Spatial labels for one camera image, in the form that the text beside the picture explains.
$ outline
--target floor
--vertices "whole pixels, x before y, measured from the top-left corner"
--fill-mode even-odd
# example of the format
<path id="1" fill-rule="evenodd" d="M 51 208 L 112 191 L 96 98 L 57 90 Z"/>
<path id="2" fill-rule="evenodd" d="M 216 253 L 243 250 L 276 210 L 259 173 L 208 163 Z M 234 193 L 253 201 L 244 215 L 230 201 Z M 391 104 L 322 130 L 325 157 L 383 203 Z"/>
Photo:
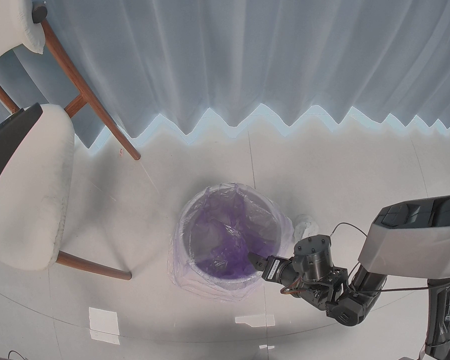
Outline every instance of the floor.
<path id="1" fill-rule="evenodd" d="M 367 231 L 384 206 L 450 194 L 450 129 L 417 118 L 407 127 L 394 117 L 376 124 L 358 112 L 337 125 L 317 110 L 291 128 L 256 111 L 230 129 L 211 112 L 194 132 L 187 139 L 166 121 L 155 124 L 140 140 L 139 161 L 113 137 L 90 150 L 76 141 L 61 250 L 133 278 L 0 263 L 0 357 L 15 350 L 30 360 L 417 358 L 426 291 L 383 294 L 352 328 L 280 295 L 278 284 L 220 303 L 171 283 L 170 239 L 186 202 L 225 182 L 255 187 L 290 219 L 311 215 L 324 234 L 341 221 Z M 351 269 L 363 242 L 342 225 L 332 238 L 335 265 Z M 425 284 L 390 277 L 386 286 Z"/>

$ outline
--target trash bin with plastic liner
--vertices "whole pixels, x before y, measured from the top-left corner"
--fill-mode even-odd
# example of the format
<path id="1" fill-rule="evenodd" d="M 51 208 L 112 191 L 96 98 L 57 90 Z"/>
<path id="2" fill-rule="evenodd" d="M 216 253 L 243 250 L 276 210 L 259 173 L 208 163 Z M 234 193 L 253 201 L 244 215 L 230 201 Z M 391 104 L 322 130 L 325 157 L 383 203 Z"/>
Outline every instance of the trash bin with plastic liner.
<path id="1" fill-rule="evenodd" d="M 261 273 L 248 261 L 284 255 L 292 222 L 264 195 L 244 184 L 208 187 L 184 207 L 172 239 L 168 274 L 198 296 L 238 301 L 259 284 Z"/>

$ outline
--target blue-gray curtain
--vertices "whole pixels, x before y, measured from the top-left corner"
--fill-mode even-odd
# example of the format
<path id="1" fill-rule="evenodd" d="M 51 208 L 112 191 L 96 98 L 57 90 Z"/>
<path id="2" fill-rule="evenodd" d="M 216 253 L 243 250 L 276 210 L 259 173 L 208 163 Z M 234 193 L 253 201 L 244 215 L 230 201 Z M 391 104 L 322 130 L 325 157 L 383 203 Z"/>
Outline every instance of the blue-gray curtain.
<path id="1" fill-rule="evenodd" d="M 292 124 L 310 105 L 450 126 L 450 0 L 45 0 L 48 21 L 114 120 L 158 113 L 189 133 L 211 107 L 231 126 L 260 103 Z M 78 92 L 50 53 L 19 46 L 0 84 L 20 107 Z M 7 111 L 0 104 L 0 122 Z M 103 127 L 73 119 L 90 146 Z"/>

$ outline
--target trash bag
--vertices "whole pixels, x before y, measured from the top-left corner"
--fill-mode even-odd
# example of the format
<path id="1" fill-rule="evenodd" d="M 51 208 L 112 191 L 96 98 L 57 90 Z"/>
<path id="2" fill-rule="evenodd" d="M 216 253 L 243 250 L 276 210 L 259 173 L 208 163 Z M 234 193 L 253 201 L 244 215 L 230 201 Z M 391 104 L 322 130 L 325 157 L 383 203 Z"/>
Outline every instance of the trash bag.
<path id="1" fill-rule="evenodd" d="M 247 255 L 283 255 L 292 222 L 252 187 L 238 183 L 204 189 L 184 207 L 168 259 L 173 283 L 204 298 L 231 302 L 259 284 Z"/>

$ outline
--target white cushion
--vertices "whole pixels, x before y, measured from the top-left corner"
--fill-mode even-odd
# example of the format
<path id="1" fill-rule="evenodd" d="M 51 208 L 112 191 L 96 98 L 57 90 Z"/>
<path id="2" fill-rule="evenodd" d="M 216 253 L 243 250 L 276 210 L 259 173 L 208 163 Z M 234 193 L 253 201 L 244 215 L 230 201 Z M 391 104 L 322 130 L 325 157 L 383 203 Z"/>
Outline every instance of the white cushion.
<path id="1" fill-rule="evenodd" d="M 72 121 L 58 105 L 42 109 L 0 175 L 0 261 L 25 270 L 57 260 L 72 181 Z"/>
<path id="2" fill-rule="evenodd" d="M 0 0 L 0 56 L 23 44 L 42 54 L 45 34 L 32 20 L 32 0 Z"/>

